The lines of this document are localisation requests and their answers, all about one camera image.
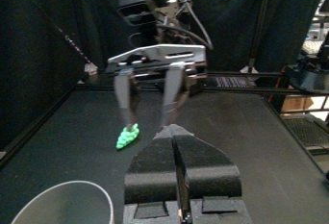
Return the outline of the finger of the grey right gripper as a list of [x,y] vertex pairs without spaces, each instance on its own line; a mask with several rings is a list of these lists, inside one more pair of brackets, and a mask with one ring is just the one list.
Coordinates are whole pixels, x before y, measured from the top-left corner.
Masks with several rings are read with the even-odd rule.
[[131,131],[132,125],[136,123],[136,108],[139,104],[139,89],[132,69],[120,70],[115,76],[115,97],[124,127]]
[[160,125],[168,126],[176,120],[183,102],[188,96],[184,63],[174,62],[166,72]]

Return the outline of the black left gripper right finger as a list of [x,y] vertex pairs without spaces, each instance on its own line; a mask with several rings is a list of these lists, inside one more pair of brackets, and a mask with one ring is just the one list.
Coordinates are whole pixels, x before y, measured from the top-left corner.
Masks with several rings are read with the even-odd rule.
[[180,224],[253,224],[237,165],[225,153],[171,125]]

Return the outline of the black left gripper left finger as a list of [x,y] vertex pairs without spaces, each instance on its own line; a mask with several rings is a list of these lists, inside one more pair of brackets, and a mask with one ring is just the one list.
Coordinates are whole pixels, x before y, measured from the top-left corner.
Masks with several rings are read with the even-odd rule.
[[123,224],[180,224],[174,134],[164,126],[135,155],[124,176]]

